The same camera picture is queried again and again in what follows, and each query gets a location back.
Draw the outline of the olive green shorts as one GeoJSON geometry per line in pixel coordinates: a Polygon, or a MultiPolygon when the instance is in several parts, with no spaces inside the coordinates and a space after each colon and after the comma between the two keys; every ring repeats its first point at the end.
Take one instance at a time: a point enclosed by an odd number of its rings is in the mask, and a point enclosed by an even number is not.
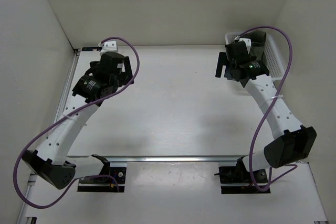
{"type": "Polygon", "coordinates": [[[267,64],[267,58],[264,53],[267,34],[264,31],[256,30],[250,33],[242,35],[243,38],[251,40],[250,56],[253,60],[260,60],[265,65],[267,64]]]}

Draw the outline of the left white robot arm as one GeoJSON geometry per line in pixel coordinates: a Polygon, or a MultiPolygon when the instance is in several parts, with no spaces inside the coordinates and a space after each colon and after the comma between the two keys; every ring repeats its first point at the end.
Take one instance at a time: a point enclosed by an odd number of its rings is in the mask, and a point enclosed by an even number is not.
{"type": "Polygon", "coordinates": [[[75,178],[93,176],[105,182],[110,176],[107,159],[92,154],[68,159],[68,152],[86,126],[89,118],[100,108],[100,99],[114,94],[133,77],[130,59],[117,52],[106,52],[78,80],[63,112],[65,120],[50,131],[34,151],[25,151],[23,161],[45,181],[64,189],[75,178]]]}

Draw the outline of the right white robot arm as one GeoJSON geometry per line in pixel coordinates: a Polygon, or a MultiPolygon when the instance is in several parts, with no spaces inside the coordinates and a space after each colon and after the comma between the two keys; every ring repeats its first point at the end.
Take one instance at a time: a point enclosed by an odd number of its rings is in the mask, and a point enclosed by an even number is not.
{"type": "Polygon", "coordinates": [[[264,61],[250,55],[244,40],[228,44],[225,49],[219,53],[215,76],[225,76],[243,86],[265,116],[274,138],[263,150],[238,160],[236,177],[247,182],[255,171],[279,168],[307,158],[317,133],[313,127],[305,127],[277,94],[264,61]]]}

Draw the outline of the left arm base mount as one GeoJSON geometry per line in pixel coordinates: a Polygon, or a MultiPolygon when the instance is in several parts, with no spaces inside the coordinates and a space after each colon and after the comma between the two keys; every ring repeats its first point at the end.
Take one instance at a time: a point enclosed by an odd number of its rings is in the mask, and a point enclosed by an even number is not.
{"type": "Polygon", "coordinates": [[[89,173],[79,179],[77,191],[81,193],[123,193],[127,167],[120,164],[113,165],[106,158],[96,154],[91,157],[94,161],[99,161],[102,168],[97,174],[89,173]]]}

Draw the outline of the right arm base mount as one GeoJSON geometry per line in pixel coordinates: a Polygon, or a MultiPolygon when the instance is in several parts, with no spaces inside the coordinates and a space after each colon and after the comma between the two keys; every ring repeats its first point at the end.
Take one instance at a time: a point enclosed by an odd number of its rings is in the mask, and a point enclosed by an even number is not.
{"type": "Polygon", "coordinates": [[[270,189],[260,191],[254,186],[242,158],[239,158],[235,165],[220,166],[214,175],[219,177],[222,195],[271,193],[270,189]]]}

